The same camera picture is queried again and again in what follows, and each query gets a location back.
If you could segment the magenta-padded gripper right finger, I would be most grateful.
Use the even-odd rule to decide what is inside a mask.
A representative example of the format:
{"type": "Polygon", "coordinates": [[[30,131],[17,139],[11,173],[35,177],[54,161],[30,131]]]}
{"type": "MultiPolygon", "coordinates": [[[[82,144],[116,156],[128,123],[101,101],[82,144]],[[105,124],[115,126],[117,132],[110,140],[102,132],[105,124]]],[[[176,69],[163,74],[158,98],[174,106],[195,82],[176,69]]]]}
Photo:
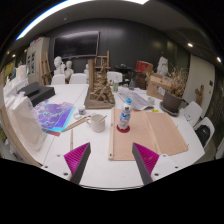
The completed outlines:
{"type": "Polygon", "coordinates": [[[152,183],[181,169],[181,167],[167,154],[158,155],[137,143],[133,144],[132,153],[144,185],[152,183]]]}

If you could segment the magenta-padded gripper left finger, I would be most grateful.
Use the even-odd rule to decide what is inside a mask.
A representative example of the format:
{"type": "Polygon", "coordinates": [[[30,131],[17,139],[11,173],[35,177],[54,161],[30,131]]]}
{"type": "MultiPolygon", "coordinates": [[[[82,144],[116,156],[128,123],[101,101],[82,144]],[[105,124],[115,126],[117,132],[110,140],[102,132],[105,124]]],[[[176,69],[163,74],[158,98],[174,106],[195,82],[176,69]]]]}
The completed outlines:
{"type": "Polygon", "coordinates": [[[85,143],[65,155],[58,154],[46,162],[42,169],[72,183],[79,184],[91,153],[91,146],[85,143]]]}

